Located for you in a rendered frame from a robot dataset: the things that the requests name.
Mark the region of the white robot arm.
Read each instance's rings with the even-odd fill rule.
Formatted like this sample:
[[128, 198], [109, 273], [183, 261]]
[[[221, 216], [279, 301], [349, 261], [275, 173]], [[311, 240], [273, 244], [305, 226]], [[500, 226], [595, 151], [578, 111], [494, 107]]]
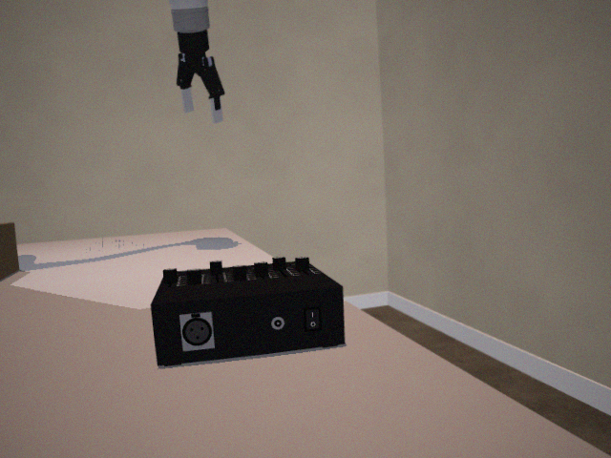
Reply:
[[188, 33], [209, 29], [207, 1], [169, 0], [174, 31]]

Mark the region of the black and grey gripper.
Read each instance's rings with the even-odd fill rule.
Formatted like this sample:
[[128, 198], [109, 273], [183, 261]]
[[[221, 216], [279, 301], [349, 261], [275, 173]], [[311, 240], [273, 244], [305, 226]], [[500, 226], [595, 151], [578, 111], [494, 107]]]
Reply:
[[[210, 99], [213, 123], [222, 122], [221, 95], [224, 95], [224, 89], [215, 67], [214, 57], [206, 57], [205, 55], [205, 52], [209, 50], [207, 30], [188, 33], [178, 32], [178, 40], [181, 53], [179, 53], [177, 85], [180, 85], [182, 89], [184, 112], [194, 111], [190, 87], [192, 87], [191, 82], [194, 73], [196, 73], [200, 76], [210, 94], [208, 98]], [[191, 53], [184, 55], [186, 52]]]

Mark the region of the black lighting desk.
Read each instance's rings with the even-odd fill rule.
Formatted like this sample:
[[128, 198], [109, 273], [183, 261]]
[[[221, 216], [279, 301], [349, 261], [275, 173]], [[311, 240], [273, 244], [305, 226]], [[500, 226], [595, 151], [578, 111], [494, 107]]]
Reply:
[[151, 302], [158, 366], [345, 344], [343, 286], [308, 257], [272, 260], [163, 269]]

